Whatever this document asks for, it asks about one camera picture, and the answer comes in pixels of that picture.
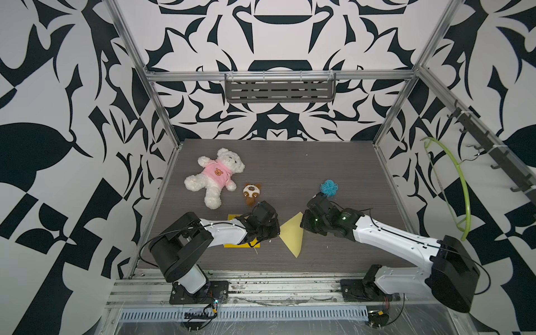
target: teddy bear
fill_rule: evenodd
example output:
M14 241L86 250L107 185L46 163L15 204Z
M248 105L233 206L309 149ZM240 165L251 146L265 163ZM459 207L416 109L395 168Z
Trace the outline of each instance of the teddy bear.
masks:
M187 177L184 185L193 192L206 188L205 205L215 210L221 206L220 193L224 187L229 191L236 190L236 184L231 180L231 176L244 172L245 165L238 154L226 148L218 150L218 159L211 160L202 156L197 159L197 163L205 169L200 174Z

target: zip tie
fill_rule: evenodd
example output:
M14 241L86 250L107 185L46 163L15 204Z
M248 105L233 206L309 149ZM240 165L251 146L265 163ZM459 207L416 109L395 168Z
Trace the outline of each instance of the zip tie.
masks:
M490 153L493 149L499 148L499 147L508 147L506 144L494 144L490 150L488 150L488 153Z

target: yellow paper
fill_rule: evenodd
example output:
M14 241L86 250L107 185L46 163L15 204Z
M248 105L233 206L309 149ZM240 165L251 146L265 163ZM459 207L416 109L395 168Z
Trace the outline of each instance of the yellow paper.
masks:
M227 220L233 220L234 218L239 217L239 216L240 214L229 214L227 216ZM250 242L251 245L255 245L255 243L257 243L257 239L254 239L253 241ZM239 244L239 245L224 244L224 248L251 248L251 247L247 243L244 243L244 244ZM254 248L260 248L260 243L254 246Z
M285 222L281 226L281 233L279 233L279 237L296 258L300 254L303 240L303 228L300 227L302 216L303 214L300 212Z

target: small plush toy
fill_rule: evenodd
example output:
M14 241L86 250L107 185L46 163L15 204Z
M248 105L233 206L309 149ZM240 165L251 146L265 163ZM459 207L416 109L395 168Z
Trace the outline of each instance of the small plush toy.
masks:
M231 180L231 176L244 172L245 165L236 153L225 148L218 150L218 159L211 160L202 156L197 162L205 169L198 175L187 177L184 185L193 192L206 188L205 205L215 210L221 206L221 189L226 187L229 191L236 190L236 184Z
M245 196L245 203L248 206L255 205L255 202L257 201L258 196L260 196L260 184L246 184L244 187L244 196Z

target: black and white patterned wall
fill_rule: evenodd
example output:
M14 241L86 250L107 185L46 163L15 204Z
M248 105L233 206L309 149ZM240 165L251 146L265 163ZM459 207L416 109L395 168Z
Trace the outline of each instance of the black and white patterned wall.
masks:
M344 80L328 103L233 103L223 83L156 84L179 139L372 140L402 80Z
M104 3L1 7L2 333L92 333L173 145Z
M536 113L536 4L525 0L467 0L428 64L453 93L480 116L528 166L534 164ZM478 144L419 82L380 144L389 172L422 235L461 238L423 147L422 138L443 142L458 161L476 158ZM460 178L445 152L430 146L455 217L465 217ZM481 155L465 161L472 224L463 242L490 273L489 291L475 296L471 315L482 333L519 335L536 331L536 207L494 161ZM482 272L477 291L486 288Z
M446 0L120 0L150 71L410 69ZM180 138L372 140L401 80L333 103L233 104L222 83L159 83Z

